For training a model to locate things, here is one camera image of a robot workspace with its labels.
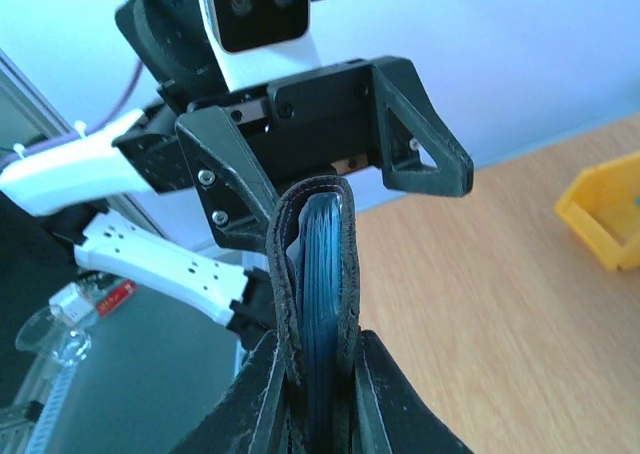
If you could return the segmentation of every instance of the wooden surface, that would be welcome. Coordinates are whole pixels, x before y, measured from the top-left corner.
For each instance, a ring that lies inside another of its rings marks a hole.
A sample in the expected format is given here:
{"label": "wooden surface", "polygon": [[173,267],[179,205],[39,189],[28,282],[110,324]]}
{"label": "wooden surface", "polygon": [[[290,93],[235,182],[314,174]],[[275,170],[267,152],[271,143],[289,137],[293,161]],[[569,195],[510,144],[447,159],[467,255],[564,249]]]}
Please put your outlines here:
{"label": "wooden surface", "polygon": [[604,271],[553,212],[637,149],[640,117],[358,216],[361,324],[475,452],[640,453],[640,271]]}

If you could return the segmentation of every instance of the white plastic part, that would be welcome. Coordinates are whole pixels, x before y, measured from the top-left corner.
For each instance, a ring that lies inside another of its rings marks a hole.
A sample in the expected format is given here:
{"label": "white plastic part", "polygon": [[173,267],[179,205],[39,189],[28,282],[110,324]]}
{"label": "white plastic part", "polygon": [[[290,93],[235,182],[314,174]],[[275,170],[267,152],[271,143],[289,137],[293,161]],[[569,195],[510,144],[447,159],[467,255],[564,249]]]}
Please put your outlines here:
{"label": "white plastic part", "polygon": [[115,211],[98,214],[75,246],[76,263],[116,274],[171,296],[226,326],[231,301],[242,301],[247,276],[231,266],[194,254],[127,221]]}
{"label": "white plastic part", "polygon": [[136,109],[91,136],[9,164],[0,173],[0,191],[32,216],[116,194],[152,191],[111,147],[142,115]]}
{"label": "white plastic part", "polygon": [[93,302],[75,282],[71,282],[49,298],[51,313],[69,327],[78,323],[94,311]]}
{"label": "white plastic part", "polygon": [[20,159],[24,159],[24,150],[26,149],[26,147],[24,147],[23,144],[20,144],[19,142],[16,142],[13,145],[13,151],[18,154],[18,157],[20,157]]}
{"label": "white plastic part", "polygon": [[211,27],[209,0],[198,0],[207,38],[230,91],[292,76],[321,66],[310,31],[293,41],[230,54],[218,43]]}
{"label": "white plastic part", "polygon": [[87,137],[87,123],[84,121],[76,121],[73,123],[73,128],[78,131],[80,137]]}

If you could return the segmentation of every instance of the leather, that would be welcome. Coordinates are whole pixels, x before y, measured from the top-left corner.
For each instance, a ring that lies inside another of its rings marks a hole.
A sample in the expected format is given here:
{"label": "leather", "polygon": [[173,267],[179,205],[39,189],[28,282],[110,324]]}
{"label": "leather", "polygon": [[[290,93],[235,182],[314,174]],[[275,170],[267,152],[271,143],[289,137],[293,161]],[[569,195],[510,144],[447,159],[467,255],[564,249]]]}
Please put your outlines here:
{"label": "leather", "polygon": [[274,291],[278,340],[286,372],[286,396],[292,444],[296,453],[313,453],[308,441],[306,366],[296,315],[296,273],[287,248],[298,237],[298,217],[309,197],[335,192],[342,198],[341,251],[342,293],[336,349],[332,451],[349,452],[353,366],[360,315],[360,269],[356,248],[355,205],[346,179],[321,176],[292,186],[276,204],[267,231],[266,251]]}

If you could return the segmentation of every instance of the white wall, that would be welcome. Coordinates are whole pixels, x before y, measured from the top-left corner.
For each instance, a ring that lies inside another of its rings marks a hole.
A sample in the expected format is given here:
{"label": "white wall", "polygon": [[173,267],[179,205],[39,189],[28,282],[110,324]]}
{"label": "white wall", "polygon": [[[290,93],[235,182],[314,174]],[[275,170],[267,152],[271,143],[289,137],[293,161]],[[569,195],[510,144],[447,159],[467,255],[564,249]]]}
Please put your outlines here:
{"label": "white wall", "polygon": [[[133,68],[113,21],[123,1],[2,0],[0,47],[64,117],[91,124]],[[485,165],[637,111],[638,26],[640,0],[330,0],[314,4],[311,34],[324,64],[411,58],[442,118]],[[154,87],[146,74],[130,107]],[[376,172],[354,185],[361,207],[390,196]],[[193,247],[209,233],[197,199],[184,197],[145,202]]]}

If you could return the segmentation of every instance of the yellow storage box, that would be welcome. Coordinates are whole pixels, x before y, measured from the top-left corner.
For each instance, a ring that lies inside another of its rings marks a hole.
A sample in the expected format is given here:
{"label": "yellow storage box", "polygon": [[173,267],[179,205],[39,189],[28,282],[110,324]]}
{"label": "yellow storage box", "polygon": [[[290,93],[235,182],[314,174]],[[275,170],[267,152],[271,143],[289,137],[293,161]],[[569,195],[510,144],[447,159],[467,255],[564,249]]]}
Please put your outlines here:
{"label": "yellow storage box", "polygon": [[580,173],[555,211],[607,269],[640,266],[640,151]]}

